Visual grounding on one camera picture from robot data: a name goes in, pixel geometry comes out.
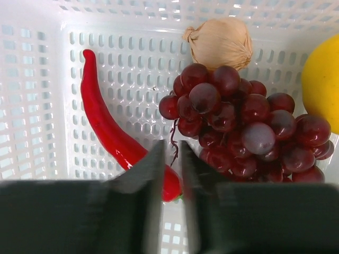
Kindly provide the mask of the red grapes bunch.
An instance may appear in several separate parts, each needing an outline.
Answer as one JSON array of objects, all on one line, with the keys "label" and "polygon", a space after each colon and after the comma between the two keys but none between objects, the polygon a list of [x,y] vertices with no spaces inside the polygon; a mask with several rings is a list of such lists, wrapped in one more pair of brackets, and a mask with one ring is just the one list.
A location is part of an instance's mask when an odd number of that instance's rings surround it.
[{"label": "red grapes bunch", "polygon": [[289,94],[267,95],[263,83],[231,66],[210,72],[199,63],[187,66],[159,103],[173,131],[197,139],[200,158],[234,181],[322,183],[316,163],[334,152],[330,124],[294,110]]}]

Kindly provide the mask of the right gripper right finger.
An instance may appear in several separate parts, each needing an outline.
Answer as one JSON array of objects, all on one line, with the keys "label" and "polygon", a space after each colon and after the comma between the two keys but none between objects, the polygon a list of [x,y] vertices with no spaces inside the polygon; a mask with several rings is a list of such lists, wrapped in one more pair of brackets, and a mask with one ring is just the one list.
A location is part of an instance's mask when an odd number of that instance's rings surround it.
[{"label": "right gripper right finger", "polygon": [[338,253],[338,187],[236,183],[181,142],[189,253]]}]

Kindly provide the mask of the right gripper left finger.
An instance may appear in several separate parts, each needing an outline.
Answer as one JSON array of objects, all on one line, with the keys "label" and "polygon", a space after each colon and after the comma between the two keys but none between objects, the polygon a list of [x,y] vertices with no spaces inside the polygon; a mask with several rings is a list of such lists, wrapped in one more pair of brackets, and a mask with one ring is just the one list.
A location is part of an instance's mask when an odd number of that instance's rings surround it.
[{"label": "right gripper left finger", "polygon": [[110,180],[1,182],[1,253],[157,253],[165,147]]}]

